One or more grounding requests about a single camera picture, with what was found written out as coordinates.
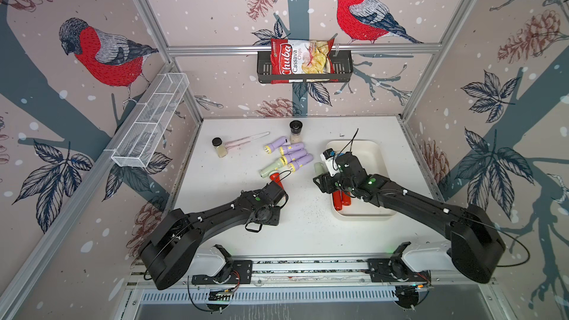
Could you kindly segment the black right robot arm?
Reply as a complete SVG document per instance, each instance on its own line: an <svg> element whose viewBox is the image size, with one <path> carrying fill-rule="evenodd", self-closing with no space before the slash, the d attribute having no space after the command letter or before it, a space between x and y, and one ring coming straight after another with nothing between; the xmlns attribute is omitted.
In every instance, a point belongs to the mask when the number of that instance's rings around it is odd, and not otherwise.
<svg viewBox="0 0 569 320"><path fill-rule="evenodd" d="M342 191L428 226L450 242L447 255L462 275L489 283L505 253L505 243L481 207L448 205L409 191L387 176L367 173L351 152L339 155L329 148L322 158L328 172L313 178L322 193Z"/></svg>

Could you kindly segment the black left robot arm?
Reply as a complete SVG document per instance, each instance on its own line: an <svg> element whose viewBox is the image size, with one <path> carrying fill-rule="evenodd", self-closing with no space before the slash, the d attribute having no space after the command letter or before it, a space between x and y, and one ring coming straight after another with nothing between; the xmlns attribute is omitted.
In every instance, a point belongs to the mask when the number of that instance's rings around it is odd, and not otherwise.
<svg viewBox="0 0 569 320"><path fill-rule="evenodd" d="M205 241L240 225L277 226L288 195L276 182L262 189L242 191L233 201L195 213L170 211L139 247L139 257L158 290L177 283L188 271Z"/></svg>

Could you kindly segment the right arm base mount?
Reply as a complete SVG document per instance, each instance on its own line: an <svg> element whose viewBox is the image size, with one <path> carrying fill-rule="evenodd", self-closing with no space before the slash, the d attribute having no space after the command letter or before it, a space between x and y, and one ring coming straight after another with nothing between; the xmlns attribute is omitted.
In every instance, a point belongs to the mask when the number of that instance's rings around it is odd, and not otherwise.
<svg viewBox="0 0 569 320"><path fill-rule="evenodd" d="M383 258L368 259L366 274L370 275L373 283L388 282L424 282L431 283L431 272L412 271L406 263L403 262L403 252L410 246L410 242L403 242L390 255Z"/></svg>

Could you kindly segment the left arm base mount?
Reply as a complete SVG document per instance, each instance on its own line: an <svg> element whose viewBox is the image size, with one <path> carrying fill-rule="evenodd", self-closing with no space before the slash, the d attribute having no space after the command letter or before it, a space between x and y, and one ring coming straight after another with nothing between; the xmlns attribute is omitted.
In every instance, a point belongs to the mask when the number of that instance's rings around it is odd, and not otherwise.
<svg viewBox="0 0 569 320"><path fill-rule="evenodd" d="M220 244L196 253L188 270L190 283L195 286L250 284L252 273L251 260L235 260Z"/></svg>

